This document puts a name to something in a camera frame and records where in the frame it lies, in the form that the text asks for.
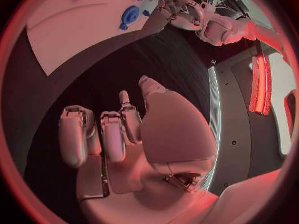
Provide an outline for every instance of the robotic arm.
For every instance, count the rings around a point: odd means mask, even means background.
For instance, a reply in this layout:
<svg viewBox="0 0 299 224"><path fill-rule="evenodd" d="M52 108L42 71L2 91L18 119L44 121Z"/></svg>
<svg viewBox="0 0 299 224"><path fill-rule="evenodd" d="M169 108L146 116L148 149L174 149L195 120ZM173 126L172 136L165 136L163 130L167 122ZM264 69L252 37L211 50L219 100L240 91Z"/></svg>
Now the robotic arm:
<svg viewBox="0 0 299 224"><path fill-rule="evenodd" d="M284 55L278 34L256 24L249 18L235 20L216 14L216 7L192 0L161 0L159 11L170 24L184 30L193 30L203 41L214 46L238 42L242 38L260 40Z"/></svg>

